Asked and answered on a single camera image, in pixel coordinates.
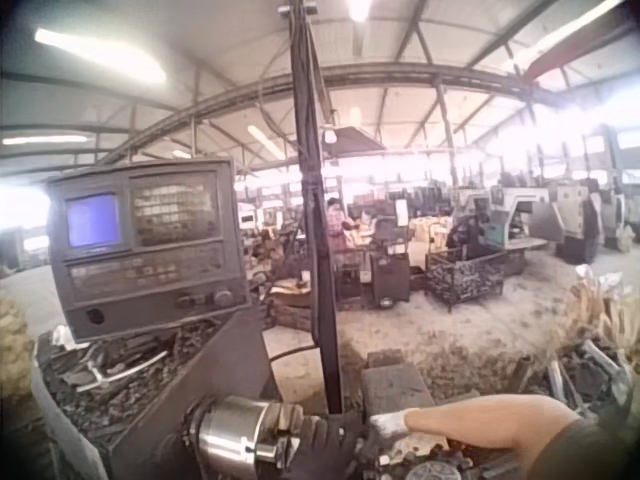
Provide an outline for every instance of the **sleeve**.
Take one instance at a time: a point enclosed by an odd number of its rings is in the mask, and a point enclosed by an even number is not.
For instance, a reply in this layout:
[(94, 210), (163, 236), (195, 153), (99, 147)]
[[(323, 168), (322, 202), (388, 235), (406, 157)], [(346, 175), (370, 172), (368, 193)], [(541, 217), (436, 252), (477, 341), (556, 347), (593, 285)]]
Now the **sleeve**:
[(621, 440), (580, 419), (562, 430), (533, 464), (528, 480), (614, 478), (624, 460)]

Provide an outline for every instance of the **metal crate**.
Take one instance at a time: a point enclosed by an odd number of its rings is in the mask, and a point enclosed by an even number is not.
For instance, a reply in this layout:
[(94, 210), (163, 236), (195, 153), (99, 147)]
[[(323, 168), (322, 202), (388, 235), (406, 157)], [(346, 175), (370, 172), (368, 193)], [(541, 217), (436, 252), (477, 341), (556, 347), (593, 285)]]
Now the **metal crate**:
[(502, 294), (506, 252), (468, 259), (465, 247), (425, 256), (425, 294), (454, 305), (491, 294)]

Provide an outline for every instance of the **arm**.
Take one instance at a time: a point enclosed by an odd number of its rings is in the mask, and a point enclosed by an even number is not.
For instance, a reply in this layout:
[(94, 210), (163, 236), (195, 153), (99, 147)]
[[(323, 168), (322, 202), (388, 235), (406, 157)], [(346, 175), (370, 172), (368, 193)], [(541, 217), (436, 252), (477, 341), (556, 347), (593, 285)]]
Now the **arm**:
[[(525, 471), (556, 435), (580, 418), (564, 404), (541, 395), (493, 395), (400, 413), (404, 433), (430, 433), (483, 448), (513, 449)], [(379, 429), (384, 435), (384, 426)]]

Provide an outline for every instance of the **knob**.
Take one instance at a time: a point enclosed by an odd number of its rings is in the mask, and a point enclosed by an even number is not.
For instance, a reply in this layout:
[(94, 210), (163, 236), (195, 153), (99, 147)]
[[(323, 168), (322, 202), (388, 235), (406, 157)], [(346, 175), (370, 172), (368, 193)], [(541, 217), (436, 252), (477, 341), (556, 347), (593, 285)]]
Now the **knob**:
[(213, 296), (213, 301), (219, 307), (230, 307), (233, 305), (233, 294), (229, 290), (219, 290)]

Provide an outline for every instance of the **blue screen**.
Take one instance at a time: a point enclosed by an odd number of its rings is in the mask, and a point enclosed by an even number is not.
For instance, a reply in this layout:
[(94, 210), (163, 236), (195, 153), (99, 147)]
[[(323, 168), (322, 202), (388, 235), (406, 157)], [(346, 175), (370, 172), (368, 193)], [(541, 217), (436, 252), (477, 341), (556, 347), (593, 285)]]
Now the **blue screen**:
[(68, 201), (67, 224), (72, 248), (120, 243), (117, 197), (96, 195)]

